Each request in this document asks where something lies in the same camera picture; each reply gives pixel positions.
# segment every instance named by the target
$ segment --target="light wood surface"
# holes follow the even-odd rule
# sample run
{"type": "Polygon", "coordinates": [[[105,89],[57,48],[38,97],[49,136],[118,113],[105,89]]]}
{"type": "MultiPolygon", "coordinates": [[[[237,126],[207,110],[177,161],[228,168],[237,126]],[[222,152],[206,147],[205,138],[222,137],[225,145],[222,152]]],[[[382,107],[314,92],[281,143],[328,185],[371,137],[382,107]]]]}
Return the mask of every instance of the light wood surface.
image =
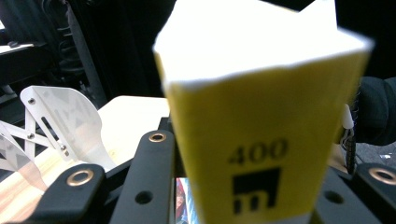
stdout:
{"type": "MultiPolygon", "coordinates": [[[[166,99],[120,96],[99,110],[102,141],[116,164],[134,156],[143,134],[157,130],[161,117],[169,116],[166,99]]],[[[49,186],[64,170],[78,164],[65,162],[51,149],[35,158],[44,181],[49,186]]],[[[30,186],[19,173],[0,183],[0,223],[22,221],[34,211],[43,192],[30,186]]]]}

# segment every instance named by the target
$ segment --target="table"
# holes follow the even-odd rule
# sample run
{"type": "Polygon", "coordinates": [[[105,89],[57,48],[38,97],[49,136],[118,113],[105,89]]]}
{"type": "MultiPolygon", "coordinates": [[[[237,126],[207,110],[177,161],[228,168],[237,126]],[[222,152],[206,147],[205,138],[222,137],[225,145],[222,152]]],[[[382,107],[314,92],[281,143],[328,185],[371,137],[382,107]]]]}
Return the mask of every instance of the table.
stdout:
{"type": "MultiPolygon", "coordinates": [[[[99,110],[102,141],[116,164],[134,156],[140,137],[158,129],[161,117],[169,116],[164,98],[120,96],[99,110]]],[[[63,161],[55,150],[44,150],[35,158],[44,181],[50,185],[64,170],[78,162],[63,161]]],[[[30,186],[19,173],[0,183],[0,223],[22,221],[34,211],[43,192],[30,186]]]]}

